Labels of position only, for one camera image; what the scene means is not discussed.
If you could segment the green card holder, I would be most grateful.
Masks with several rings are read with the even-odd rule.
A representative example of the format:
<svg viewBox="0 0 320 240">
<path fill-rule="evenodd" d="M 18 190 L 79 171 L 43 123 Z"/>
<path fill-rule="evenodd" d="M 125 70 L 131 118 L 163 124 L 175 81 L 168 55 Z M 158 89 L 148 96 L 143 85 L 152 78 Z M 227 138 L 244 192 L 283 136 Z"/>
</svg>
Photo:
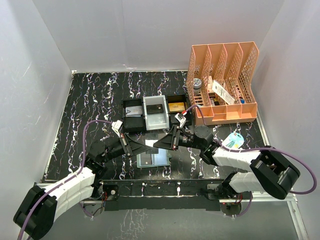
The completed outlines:
<svg viewBox="0 0 320 240">
<path fill-rule="evenodd" d="M 141 166 L 140 159 L 141 159 L 141 154 L 143 153 L 151 154 L 152 165 Z M 169 151 L 166 149 L 152 147 L 150 150 L 143 153 L 138 154 L 136 156 L 138 168 L 166 167 L 170 165 L 172 156 L 169 154 Z"/>
</svg>

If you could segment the dark grey credit card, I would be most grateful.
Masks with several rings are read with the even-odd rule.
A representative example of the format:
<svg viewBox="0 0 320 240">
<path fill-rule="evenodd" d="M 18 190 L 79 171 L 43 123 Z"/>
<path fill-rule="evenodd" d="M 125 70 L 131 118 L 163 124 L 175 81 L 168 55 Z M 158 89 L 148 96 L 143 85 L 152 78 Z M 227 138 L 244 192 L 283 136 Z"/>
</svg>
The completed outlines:
<svg viewBox="0 0 320 240">
<path fill-rule="evenodd" d="M 152 155 L 148 153 L 142 153 L 140 155 L 140 165 L 141 166 L 151 166 L 152 163 Z"/>
</svg>

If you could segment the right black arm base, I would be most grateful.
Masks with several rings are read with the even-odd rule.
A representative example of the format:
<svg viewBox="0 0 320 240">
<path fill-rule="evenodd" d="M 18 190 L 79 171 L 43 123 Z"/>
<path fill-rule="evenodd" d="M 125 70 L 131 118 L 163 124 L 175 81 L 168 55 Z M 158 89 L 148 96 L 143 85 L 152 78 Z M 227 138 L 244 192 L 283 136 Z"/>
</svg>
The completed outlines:
<svg viewBox="0 0 320 240">
<path fill-rule="evenodd" d="M 220 184 L 207 184 L 205 188 L 201 189 L 201 194 L 209 200 L 234 199 L 237 202 L 240 200 L 249 200 L 251 194 L 249 192 L 235 192 L 230 186 L 223 186 Z"/>
</svg>

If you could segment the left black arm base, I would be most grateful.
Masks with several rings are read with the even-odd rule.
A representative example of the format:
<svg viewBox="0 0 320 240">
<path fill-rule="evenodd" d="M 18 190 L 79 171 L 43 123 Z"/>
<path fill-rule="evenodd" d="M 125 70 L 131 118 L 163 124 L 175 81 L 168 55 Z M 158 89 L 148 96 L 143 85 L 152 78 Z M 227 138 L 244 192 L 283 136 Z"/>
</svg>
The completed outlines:
<svg viewBox="0 0 320 240">
<path fill-rule="evenodd" d="M 116 201 L 119 199 L 119 186 L 116 184 L 102 184 L 95 187 L 92 195 L 86 200 L 91 201 Z"/>
</svg>

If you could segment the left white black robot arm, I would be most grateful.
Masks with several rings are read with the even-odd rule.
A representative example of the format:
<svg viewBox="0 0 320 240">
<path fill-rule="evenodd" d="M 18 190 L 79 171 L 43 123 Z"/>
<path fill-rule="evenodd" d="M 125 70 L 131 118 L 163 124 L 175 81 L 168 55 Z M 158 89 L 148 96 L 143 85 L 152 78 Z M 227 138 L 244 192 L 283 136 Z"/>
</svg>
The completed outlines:
<svg viewBox="0 0 320 240">
<path fill-rule="evenodd" d="M 67 210 L 87 198 L 97 200 L 103 195 L 101 180 L 107 171 L 105 163 L 122 155 L 132 157 L 148 150 L 149 146 L 134 141 L 126 133 L 109 146 L 99 140 L 93 142 L 82 171 L 44 187 L 33 186 L 15 213 L 13 222 L 34 240 L 43 238 Z"/>
</svg>

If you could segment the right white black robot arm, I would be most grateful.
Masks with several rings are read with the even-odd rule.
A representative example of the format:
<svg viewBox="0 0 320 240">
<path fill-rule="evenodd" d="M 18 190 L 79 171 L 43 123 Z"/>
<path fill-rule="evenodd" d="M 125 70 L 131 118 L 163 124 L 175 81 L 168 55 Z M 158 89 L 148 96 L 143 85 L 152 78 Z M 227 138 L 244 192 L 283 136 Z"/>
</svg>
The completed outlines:
<svg viewBox="0 0 320 240">
<path fill-rule="evenodd" d="M 238 169 L 220 185 L 208 190 L 218 198 L 233 199 L 244 192 L 266 192 L 283 200 L 301 175 L 277 149 L 271 146 L 258 150 L 229 149 L 217 142 L 211 129 L 205 125 L 196 126 L 192 134 L 175 125 L 153 147 L 172 151 L 179 147 L 198 149 L 206 164 Z"/>
</svg>

